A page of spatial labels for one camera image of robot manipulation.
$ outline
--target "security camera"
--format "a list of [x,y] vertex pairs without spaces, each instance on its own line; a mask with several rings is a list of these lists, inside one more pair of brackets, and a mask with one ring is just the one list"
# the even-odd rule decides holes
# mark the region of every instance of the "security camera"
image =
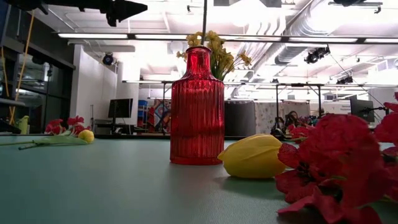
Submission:
[[115,60],[112,52],[105,53],[105,56],[102,59],[102,63],[104,63],[104,65],[113,65],[114,61]]

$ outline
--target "green leaf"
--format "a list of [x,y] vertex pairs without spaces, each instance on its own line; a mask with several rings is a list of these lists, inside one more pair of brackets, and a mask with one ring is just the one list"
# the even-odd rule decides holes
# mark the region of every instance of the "green leaf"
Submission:
[[70,133],[72,133],[71,131],[65,131],[64,133],[59,134],[59,136],[68,136],[70,135]]
[[49,136],[39,140],[34,140],[36,144],[88,144],[86,141],[73,136]]

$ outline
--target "gray partition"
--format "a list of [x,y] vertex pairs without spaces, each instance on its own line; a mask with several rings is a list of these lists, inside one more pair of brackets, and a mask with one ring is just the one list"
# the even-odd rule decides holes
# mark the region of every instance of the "gray partition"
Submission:
[[225,101],[225,136],[256,134],[254,102]]

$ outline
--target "spotlight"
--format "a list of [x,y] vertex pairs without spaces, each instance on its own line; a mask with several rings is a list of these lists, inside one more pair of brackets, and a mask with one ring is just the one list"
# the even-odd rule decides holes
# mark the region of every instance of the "spotlight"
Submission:
[[304,59],[304,62],[316,63],[320,59],[323,59],[326,55],[330,54],[329,46],[327,47],[319,47],[313,51],[308,51],[307,57]]
[[365,2],[366,0],[335,0],[336,4],[341,4],[344,7],[352,6],[353,4],[359,4]]
[[352,76],[347,76],[347,77],[344,77],[342,79],[337,80],[336,84],[337,85],[344,85],[344,84],[349,84],[349,83],[353,83],[353,82],[354,82],[353,77]]
[[104,65],[112,65],[114,63],[113,53],[105,53],[102,63],[104,63]]

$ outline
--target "metal rod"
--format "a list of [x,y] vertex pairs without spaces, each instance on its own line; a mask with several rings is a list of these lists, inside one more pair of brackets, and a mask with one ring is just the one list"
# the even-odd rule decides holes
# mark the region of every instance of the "metal rod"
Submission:
[[321,112],[321,110],[322,110],[322,106],[321,106],[322,101],[321,101],[321,86],[320,85],[318,85],[318,103],[319,103],[319,118],[320,118],[321,115],[322,115],[322,112]]
[[205,5],[203,7],[203,29],[202,29],[202,37],[201,37],[201,44],[205,43],[206,39],[206,22],[207,21],[207,0],[205,0]]
[[163,101],[162,101],[162,119],[160,120],[160,123],[162,124],[162,133],[163,135],[166,135],[165,131],[164,131],[164,127],[163,127],[163,119],[164,119],[164,98],[166,95],[166,83],[163,83]]
[[278,85],[276,86],[276,127],[277,128],[280,128],[279,127],[279,100],[278,100]]

